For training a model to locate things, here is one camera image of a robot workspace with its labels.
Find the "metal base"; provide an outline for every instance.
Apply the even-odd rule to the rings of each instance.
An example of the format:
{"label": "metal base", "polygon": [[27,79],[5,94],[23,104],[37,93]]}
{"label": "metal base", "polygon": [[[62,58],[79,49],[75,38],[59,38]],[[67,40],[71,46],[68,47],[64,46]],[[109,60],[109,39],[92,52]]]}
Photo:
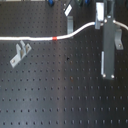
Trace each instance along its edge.
{"label": "metal base", "polygon": [[31,46],[29,44],[27,44],[25,46],[24,42],[23,41],[20,41],[21,43],[21,46],[22,46],[22,49],[20,48],[19,44],[16,45],[16,51],[17,51],[17,54],[16,56],[14,56],[10,63],[12,65],[12,67],[16,67],[16,65],[18,63],[20,63],[20,61],[31,51]]}

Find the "white cable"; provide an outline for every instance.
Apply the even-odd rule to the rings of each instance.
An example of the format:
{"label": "white cable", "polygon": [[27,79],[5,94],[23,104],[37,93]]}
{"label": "white cable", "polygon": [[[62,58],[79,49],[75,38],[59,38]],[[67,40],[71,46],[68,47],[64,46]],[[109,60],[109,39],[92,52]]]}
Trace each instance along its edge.
{"label": "white cable", "polygon": [[70,37],[76,35],[77,33],[79,33],[80,31],[82,31],[83,29],[85,29],[89,26],[92,26],[92,25],[95,25],[95,22],[87,23],[87,24],[83,25],[82,27],[80,27],[79,29],[77,29],[76,31],[74,31],[73,33],[70,33],[68,35],[58,36],[57,39],[59,40],[59,39],[70,38]]}
{"label": "white cable", "polygon": [[[77,29],[76,31],[74,31],[73,33],[70,33],[68,35],[63,35],[63,36],[58,36],[55,37],[56,39],[66,39],[66,38],[70,38],[74,35],[76,35],[77,33],[79,33],[80,31],[82,31],[83,29],[95,25],[95,22],[90,22],[87,23],[85,25],[83,25],[82,27],[80,27],[79,29]],[[50,41],[50,40],[54,40],[54,37],[0,37],[0,40],[30,40],[30,41]]]}
{"label": "white cable", "polygon": [[119,26],[121,26],[121,27],[123,27],[123,28],[125,28],[125,29],[127,29],[127,30],[128,30],[128,26],[126,26],[126,25],[125,25],[125,24],[123,24],[123,23],[120,23],[120,22],[115,21],[115,20],[113,20],[113,23],[115,23],[116,25],[119,25]]}

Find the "white bracket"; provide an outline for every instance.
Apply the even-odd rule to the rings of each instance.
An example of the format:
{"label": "white bracket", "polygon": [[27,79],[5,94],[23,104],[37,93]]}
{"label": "white bracket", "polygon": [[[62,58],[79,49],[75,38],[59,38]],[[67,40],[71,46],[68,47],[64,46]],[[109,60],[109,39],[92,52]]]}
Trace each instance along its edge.
{"label": "white bracket", "polygon": [[25,43],[21,40],[20,41],[22,48],[19,46],[19,44],[16,45],[16,51],[17,55],[15,55],[10,63],[12,67],[14,68],[30,51],[31,51],[31,46],[27,44],[25,46]]}

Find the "screw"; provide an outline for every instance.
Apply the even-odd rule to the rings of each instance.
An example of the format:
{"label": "screw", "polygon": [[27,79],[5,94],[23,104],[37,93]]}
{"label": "screw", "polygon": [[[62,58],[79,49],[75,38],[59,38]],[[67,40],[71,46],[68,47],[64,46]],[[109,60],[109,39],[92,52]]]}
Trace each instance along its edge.
{"label": "screw", "polygon": [[107,23],[107,19],[105,19],[104,22]]}
{"label": "screw", "polygon": [[119,47],[121,48],[122,47],[122,44],[119,44]]}
{"label": "screw", "polygon": [[113,79],[114,78],[114,75],[111,75],[111,78]]}
{"label": "screw", "polygon": [[105,78],[106,77],[106,74],[103,74],[103,77]]}
{"label": "screw", "polygon": [[12,60],[12,63],[15,63],[15,60]]}
{"label": "screw", "polygon": [[113,23],[115,23],[116,21],[115,20],[113,20]]}

